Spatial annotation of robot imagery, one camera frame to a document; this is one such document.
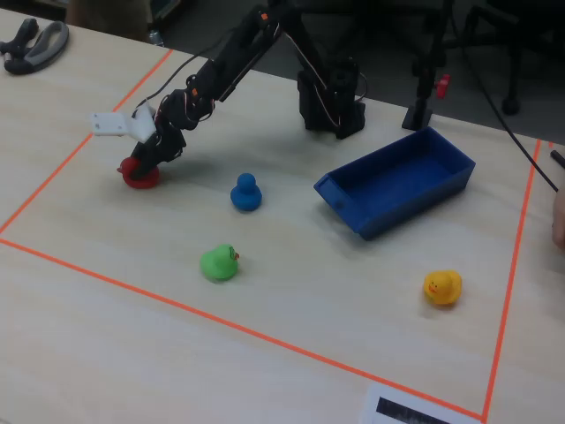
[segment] blue bin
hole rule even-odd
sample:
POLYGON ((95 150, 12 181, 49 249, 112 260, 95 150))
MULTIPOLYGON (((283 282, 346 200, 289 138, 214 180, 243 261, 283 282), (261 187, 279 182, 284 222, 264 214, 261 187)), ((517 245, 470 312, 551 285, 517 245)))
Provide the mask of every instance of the blue bin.
POLYGON ((428 127, 332 170, 314 188, 368 240, 462 191, 474 168, 428 127))

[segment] black stand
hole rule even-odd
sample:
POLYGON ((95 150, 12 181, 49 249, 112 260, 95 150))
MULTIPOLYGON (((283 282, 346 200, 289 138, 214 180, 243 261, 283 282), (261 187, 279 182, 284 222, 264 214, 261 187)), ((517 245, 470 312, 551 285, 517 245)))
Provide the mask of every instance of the black stand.
POLYGON ((418 88, 416 89, 416 103, 408 108, 403 121, 403 128, 417 131, 426 128, 432 116, 432 110, 427 108, 427 99, 432 95, 435 88, 436 64, 443 54, 443 37, 445 35, 453 2, 455 0, 443 0, 441 7, 440 22, 435 28, 432 48, 430 54, 422 61, 419 70, 418 88))

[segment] robotic arm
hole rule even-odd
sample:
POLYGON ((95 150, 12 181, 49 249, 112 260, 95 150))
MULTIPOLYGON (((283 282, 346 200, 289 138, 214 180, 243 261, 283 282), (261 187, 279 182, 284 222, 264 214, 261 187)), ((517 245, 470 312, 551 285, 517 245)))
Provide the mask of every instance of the robotic arm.
POLYGON ((324 64, 305 30, 300 12, 285 0, 269 0, 267 7, 255 6, 245 16, 219 56, 207 60, 196 75, 190 76, 185 89, 174 90, 162 99, 154 113, 155 131, 145 142, 138 142, 132 152, 136 165, 127 170, 128 178, 141 180, 159 163, 179 157, 186 147, 181 130, 193 130, 199 122, 208 119, 215 102, 223 102, 230 96, 237 83, 282 34, 295 45, 304 66, 298 74, 298 91, 306 129, 330 131, 338 139, 363 129, 365 105, 355 100, 357 65, 351 59, 324 64))

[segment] orange tape line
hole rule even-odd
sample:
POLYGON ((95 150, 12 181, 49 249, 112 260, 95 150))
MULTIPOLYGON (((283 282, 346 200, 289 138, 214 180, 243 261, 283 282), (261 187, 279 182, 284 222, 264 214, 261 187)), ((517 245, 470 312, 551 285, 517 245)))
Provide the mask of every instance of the orange tape line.
MULTIPOLYGON (((159 60, 159 62, 157 62, 157 64, 151 69, 151 71, 149 71, 145 75, 145 77, 143 77, 130 90, 130 92, 120 101, 120 103, 117 104, 117 106, 112 110, 112 112, 115 112, 118 109, 120 109, 124 105, 124 103, 127 102, 135 94, 135 92, 151 77, 151 75, 153 75, 155 71, 157 71, 157 69, 159 69, 161 65, 165 63, 165 61, 171 55, 172 51, 173 50, 169 50, 167 53, 165 53, 165 55, 159 60)), ((59 166, 56 167, 53 173, 51 173, 51 175, 49 175, 49 177, 45 181, 43 181, 39 187, 37 187, 37 189, 32 193, 32 195, 29 196, 26 199, 26 201, 24 201, 24 203, 18 208, 18 210, 16 210, 16 212, 13 213, 12 216, 10 216, 8 221, 6 221, 4 225, 0 227, 0 234, 2 234, 6 230, 6 228, 8 228, 11 225, 11 223, 14 222, 14 220, 19 216, 19 214, 21 214, 24 211, 24 209, 26 209, 29 206, 29 204, 32 201, 34 201, 37 195, 43 191, 43 189, 53 180, 54 177, 57 176, 59 172, 61 172, 61 170, 67 165, 67 163, 71 161, 71 159, 90 141, 90 139, 92 139, 92 137, 93 137, 92 133, 88 134, 87 137, 84 140, 82 140, 82 142, 71 152, 71 154, 68 155, 67 158, 59 166)))
MULTIPOLYGON (((538 161, 539 150, 541 148, 541 140, 536 142, 536 149, 533 152, 533 160, 538 161)), ((526 184, 524 193, 524 202, 522 203, 522 211, 520 212, 520 221, 516 230, 516 241, 514 243, 514 252, 512 253, 512 262, 510 264, 510 272, 508 274, 508 285, 506 286, 506 297, 504 298, 504 308, 502 309, 501 326, 498 330, 496 339, 496 347, 494 348, 493 365, 491 366, 491 374, 488 378, 488 386, 486 389, 485 405, 483 406, 483 414, 481 421, 486 423, 488 413, 490 411, 491 402, 493 400, 494 383, 496 382, 496 374, 501 361, 502 342, 504 341, 504 332, 506 330, 506 322, 509 317, 510 301, 512 299, 512 290, 514 289, 514 278, 516 276, 516 267, 518 265, 518 256, 520 255, 520 245, 522 244, 522 235, 524 234, 524 225, 526 222, 526 214, 528 212, 528 204, 530 203, 531 186, 536 175, 533 165, 530 166, 530 175, 526 184)))
POLYGON ((189 306, 187 306, 183 303, 177 302, 176 300, 165 298, 164 296, 161 296, 159 294, 155 294, 155 293, 152 293, 150 291, 140 289, 139 287, 135 287, 134 285, 123 283, 121 281, 118 281, 114 278, 110 278, 108 276, 103 276, 102 274, 98 274, 97 272, 93 272, 93 271, 90 271, 88 269, 81 268, 77 265, 73 265, 69 262, 63 261, 61 259, 57 259, 53 256, 48 255, 48 254, 38 252, 38 251, 33 250, 29 247, 18 245, 17 243, 13 243, 13 242, 8 241, 8 240, 3 239, 3 238, 0 238, 0 243, 3 244, 3 245, 10 246, 10 247, 13 247, 15 249, 18 249, 22 252, 32 254, 33 256, 37 256, 37 257, 42 258, 46 261, 51 261, 53 263, 56 263, 57 265, 61 265, 61 266, 65 267, 65 268, 73 269, 75 271, 78 271, 81 274, 91 276, 91 277, 96 278, 98 280, 101 280, 103 282, 116 285, 116 286, 121 287, 123 289, 129 290, 130 292, 135 292, 137 294, 140 294, 141 296, 146 296, 148 298, 157 300, 159 302, 170 305, 172 307, 177 307, 179 309, 183 309, 187 312, 190 312, 191 314, 196 314, 196 315, 201 316, 203 318, 207 318, 208 320, 218 322, 221 325, 225 325, 227 327, 230 327, 232 329, 236 329, 236 330, 241 331, 241 332, 248 334, 250 336, 260 338, 261 340, 269 342, 273 345, 281 346, 285 349, 289 349, 290 351, 293 351, 293 352, 299 353, 301 355, 307 356, 308 358, 311 358, 313 360, 318 360, 318 361, 323 362, 323 363, 330 365, 332 367, 337 367, 337 368, 340 368, 344 371, 353 373, 355 375, 360 375, 360 376, 367 378, 369 380, 373 380, 375 382, 380 382, 382 384, 386 384, 387 386, 390 386, 394 389, 404 391, 404 392, 409 393, 411 395, 417 396, 418 398, 422 398, 422 399, 427 400, 429 402, 433 402, 437 405, 444 406, 448 409, 451 409, 451 410, 456 411, 458 413, 461 413, 463 415, 472 417, 476 420, 480 420, 480 418, 481 418, 481 416, 478 413, 467 411, 466 409, 463 409, 461 406, 450 404, 449 402, 446 402, 445 400, 441 400, 437 397, 427 395, 427 394, 425 394, 421 391, 411 389, 410 387, 403 386, 402 384, 399 384, 397 382, 391 382, 390 380, 386 380, 386 379, 381 378, 377 375, 367 373, 366 371, 363 371, 361 369, 350 367, 349 365, 345 365, 342 362, 338 362, 336 360, 331 360, 330 358, 326 358, 325 356, 321 356, 317 353, 307 351, 306 349, 303 349, 301 347, 295 346, 295 345, 290 344, 290 343, 283 342, 282 340, 276 339, 276 338, 268 336, 266 334, 259 333, 258 331, 255 331, 254 329, 248 329, 247 327, 244 327, 243 325, 239 325, 235 322, 225 320, 223 318, 220 318, 219 316, 209 314, 208 312, 201 311, 201 310, 199 310, 195 307, 189 307, 189 306))

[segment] table surface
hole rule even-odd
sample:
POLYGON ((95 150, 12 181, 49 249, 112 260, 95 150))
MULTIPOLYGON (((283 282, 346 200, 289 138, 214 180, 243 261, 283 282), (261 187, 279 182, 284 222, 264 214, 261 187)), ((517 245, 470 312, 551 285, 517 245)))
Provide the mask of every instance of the table surface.
MULTIPOLYGON (((0 39, 22 19, 2 11, 0 39)), ((374 382, 483 422, 564 420, 554 194, 506 133, 433 116, 477 162, 467 189, 365 242, 313 184, 408 134, 405 108, 366 100, 339 141, 304 129, 295 81, 250 72, 158 188, 132 190, 134 141, 92 138, 87 115, 132 110, 187 57, 73 27, 48 69, 0 73, 2 420, 357 422, 374 382), (242 172, 252 214, 230 205, 242 172), (221 243, 240 272, 212 284, 199 259, 221 243), (434 269, 463 276, 451 310, 422 299, 434 269)), ((548 143, 520 140, 561 182, 548 143)))

